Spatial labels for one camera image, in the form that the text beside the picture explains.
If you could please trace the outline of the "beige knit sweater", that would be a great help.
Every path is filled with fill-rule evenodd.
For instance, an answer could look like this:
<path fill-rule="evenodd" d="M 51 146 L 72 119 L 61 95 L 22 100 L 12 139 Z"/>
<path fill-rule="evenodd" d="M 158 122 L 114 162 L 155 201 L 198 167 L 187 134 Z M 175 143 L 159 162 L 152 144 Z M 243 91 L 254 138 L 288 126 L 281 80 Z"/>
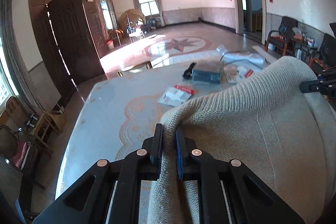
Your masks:
<path fill-rule="evenodd" d="M 178 180 L 178 126 L 215 159 L 241 160 L 306 223 L 315 223 L 335 195 L 335 111 L 320 93 L 299 89 L 315 78 L 304 62 L 285 56 L 237 85 L 167 111 L 148 223 L 199 222 L 197 185 Z"/>

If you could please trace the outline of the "clear plastic bag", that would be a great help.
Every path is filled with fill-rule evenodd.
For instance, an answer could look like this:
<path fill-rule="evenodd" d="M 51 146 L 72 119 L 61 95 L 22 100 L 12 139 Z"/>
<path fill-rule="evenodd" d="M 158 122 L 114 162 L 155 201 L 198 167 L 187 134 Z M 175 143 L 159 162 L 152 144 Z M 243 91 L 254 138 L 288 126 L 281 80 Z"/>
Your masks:
<path fill-rule="evenodd" d="M 217 47 L 217 52 L 220 54 L 220 61 L 224 64 L 233 64 L 245 62 L 252 64 L 260 69 L 271 64 L 271 60 L 259 51 L 229 51 L 224 45 Z"/>

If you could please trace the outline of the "wooden chair red cushion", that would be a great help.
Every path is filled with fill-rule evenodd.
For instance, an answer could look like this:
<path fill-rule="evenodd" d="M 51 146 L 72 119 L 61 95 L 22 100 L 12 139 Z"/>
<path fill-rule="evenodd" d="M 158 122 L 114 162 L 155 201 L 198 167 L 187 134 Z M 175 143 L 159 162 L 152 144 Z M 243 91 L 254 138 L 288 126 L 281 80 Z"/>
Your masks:
<path fill-rule="evenodd" d="M 13 131 L 9 126 L 1 125 L 1 156 L 24 178 L 44 190 L 45 187 L 35 180 L 33 171 L 41 153 L 48 157 L 53 154 L 46 141 L 47 133 L 53 129 L 49 115 L 27 112 L 15 96 L 7 99 L 5 114 L 19 127 Z"/>

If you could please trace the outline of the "floral table cloth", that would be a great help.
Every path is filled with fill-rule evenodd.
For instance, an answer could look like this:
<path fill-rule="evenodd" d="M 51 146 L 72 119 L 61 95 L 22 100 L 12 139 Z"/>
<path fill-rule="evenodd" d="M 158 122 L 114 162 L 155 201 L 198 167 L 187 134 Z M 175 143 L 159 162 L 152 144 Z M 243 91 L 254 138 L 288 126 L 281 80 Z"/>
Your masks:
<path fill-rule="evenodd" d="M 170 106 L 158 103 L 168 88 L 187 86 L 196 97 L 228 88 L 225 78 L 216 85 L 182 77 L 193 62 L 221 58 L 217 51 L 207 51 L 156 59 L 151 69 L 97 83 L 70 135 L 55 196 L 59 197 L 96 161 L 120 160 L 141 148 L 143 140 L 154 134 L 161 116 L 170 110 Z"/>

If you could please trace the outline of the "red white card packet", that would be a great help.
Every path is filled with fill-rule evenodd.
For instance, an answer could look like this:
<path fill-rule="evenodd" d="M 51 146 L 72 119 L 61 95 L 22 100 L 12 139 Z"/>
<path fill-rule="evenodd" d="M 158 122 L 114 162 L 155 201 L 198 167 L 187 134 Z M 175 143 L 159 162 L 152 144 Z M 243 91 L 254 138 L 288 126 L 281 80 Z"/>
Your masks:
<path fill-rule="evenodd" d="M 236 85 L 242 82 L 244 79 L 247 79 L 248 77 L 252 76 L 253 74 L 254 71 L 252 69 L 249 69 L 247 71 L 226 72 L 225 77 L 228 84 Z"/>

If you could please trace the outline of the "dark grey box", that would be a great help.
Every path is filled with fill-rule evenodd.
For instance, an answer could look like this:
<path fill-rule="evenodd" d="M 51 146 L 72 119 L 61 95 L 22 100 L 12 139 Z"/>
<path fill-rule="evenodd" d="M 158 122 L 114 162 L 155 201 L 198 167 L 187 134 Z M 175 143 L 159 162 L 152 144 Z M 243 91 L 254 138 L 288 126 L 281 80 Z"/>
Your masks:
<path fill-rule="evenodd" d="M 192 69 L 193 80 L 211 84 L 220 84 L 223 68 L 224 64 L 220 61 L 197 62 Z"/>

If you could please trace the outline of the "red waste bin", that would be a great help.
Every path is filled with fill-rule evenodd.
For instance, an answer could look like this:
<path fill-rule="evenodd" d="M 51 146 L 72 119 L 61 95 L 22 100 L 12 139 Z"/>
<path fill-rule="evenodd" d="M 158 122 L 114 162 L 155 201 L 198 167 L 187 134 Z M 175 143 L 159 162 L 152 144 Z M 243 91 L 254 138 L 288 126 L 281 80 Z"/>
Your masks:
<path fill-rule="evenodd" d="M 106 41 L 106 45 L 107 45 L 107 47 L 108 47 L 109 50 L 113 50 L 114 49 L 113 40 L 107 40 Z"/>

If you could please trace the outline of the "dark wooden door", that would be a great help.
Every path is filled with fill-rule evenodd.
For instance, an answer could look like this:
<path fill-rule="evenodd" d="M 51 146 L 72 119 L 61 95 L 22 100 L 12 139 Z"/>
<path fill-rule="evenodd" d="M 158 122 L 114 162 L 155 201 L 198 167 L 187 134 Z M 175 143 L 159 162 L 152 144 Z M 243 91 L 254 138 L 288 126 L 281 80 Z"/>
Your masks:
<path fill-rule="evenodd" d="M 96 6 L 88 0 L 29 0 L 33 32 L 46 69 L 68 101 L 75 87 L 104 75 L 108 52 Z"/>

